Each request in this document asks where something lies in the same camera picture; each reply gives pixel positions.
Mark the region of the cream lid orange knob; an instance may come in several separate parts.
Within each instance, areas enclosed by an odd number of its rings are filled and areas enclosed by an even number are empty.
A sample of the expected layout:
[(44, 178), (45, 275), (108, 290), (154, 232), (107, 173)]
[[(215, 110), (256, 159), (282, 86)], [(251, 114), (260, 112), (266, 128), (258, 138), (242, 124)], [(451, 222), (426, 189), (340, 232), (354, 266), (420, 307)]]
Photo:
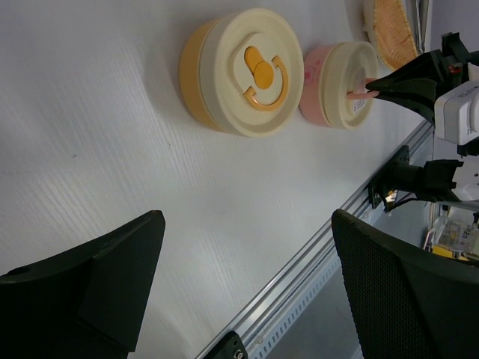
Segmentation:
[(303, 69), (299, 41), (276, 12), (252, 8), (223, 16), (202, 51), (204, 104), (223, 132), (272, 135), (299, 104)]

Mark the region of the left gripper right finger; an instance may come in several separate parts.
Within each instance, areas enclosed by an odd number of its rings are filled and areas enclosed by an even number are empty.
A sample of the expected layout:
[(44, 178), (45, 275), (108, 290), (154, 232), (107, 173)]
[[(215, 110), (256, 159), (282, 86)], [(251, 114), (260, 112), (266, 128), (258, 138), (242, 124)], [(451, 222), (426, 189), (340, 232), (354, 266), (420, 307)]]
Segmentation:
[(342, 209), (332, 214), (332, 233), (364, 358), (478, 357), (478, 266)]

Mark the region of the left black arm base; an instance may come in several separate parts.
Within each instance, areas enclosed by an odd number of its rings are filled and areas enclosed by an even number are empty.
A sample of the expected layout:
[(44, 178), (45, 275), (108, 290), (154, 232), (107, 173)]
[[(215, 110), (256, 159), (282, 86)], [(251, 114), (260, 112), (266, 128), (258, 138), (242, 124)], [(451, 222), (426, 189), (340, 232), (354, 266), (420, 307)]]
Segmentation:
[(227, 332), (207, 353), (205, 359), (248, 359), (248, 353), (235, 331)]

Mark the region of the cream lid pink knob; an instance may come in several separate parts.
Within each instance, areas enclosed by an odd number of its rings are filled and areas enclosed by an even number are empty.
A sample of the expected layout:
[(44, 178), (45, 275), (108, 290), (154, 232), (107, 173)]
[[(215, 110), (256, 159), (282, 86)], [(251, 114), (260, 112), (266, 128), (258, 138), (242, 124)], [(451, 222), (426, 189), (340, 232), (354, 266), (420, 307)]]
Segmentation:
[(355, 129), (365, 122), (375, 97), (366, 84), (377, 77), (378, 69), (369, 42), (340, 43), (332, 50), (321, 85), (321, 101), (331, 127)]

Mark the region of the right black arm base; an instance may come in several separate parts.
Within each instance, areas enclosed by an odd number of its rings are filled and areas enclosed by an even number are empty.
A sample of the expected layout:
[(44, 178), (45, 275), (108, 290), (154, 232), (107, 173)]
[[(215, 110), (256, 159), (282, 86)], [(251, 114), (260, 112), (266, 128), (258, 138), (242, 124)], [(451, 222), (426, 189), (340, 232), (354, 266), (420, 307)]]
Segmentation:
[(403, 145), (373, 175), (367, 185), (367, 198), (372, 209), (376, 209), (380, 204), (383, 204), (385, 208), (388, 207), (386, 198), (390, 191), (394, 191), (392, 171), (398, 165), (407, 164), (409, 164), (409, 147)]

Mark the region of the metal tongs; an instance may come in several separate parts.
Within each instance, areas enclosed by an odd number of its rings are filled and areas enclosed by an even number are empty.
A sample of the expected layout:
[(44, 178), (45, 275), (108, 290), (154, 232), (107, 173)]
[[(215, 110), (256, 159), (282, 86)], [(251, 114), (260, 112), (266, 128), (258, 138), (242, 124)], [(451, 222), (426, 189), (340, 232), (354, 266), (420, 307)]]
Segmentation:
[(417, 51), (430, 51), (433, 0), (403, 0), (406, 17)]

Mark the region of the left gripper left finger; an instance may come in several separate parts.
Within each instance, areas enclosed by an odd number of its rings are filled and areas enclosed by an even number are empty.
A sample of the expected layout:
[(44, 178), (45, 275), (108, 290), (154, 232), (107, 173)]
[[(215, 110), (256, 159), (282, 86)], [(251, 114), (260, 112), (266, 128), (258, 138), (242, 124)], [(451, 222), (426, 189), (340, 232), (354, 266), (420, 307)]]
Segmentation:
[(165, 233), (149, 211), (1, 276), (2, 358), (127, 358), (135, 351)]

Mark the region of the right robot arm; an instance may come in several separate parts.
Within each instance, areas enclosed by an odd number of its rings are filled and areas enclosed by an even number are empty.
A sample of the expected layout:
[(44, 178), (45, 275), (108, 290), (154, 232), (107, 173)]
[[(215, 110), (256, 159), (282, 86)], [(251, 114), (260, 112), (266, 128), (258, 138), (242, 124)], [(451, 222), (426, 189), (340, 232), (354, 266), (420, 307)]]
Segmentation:
[[(470, 52), (458, 33), (444, 34), (441, 49), (419, 55), (366, 88), (376, 91), (377, 99), (421, 115), (459, 156), (478, 156), (478, 52)], [(431, 203), (478, 199), (477, 162), (437, 159), (416, 166), (408, 155), (408, 147), (401, 147), (370, 181), (372, 207), (386, 203), (391, 191)]]

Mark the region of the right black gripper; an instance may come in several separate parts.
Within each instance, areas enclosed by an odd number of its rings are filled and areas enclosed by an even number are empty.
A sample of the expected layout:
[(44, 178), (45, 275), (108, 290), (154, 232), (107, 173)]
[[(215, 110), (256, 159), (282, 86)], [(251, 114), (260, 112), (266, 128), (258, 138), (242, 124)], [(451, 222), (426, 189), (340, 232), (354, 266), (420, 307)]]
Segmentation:
[(470, 52), (458, 32), (449, 32), (442, 35), (442, 48), (433, 56), (420, 55), (393, 73), (367, 83), (366, 88), (380, 92), (377, 99), (435, 123), (434, 104), (426, 98), (435, 98), (436, 92), (448, 92), (472, 80), (473, 66), (478, 67), (478, 50)]

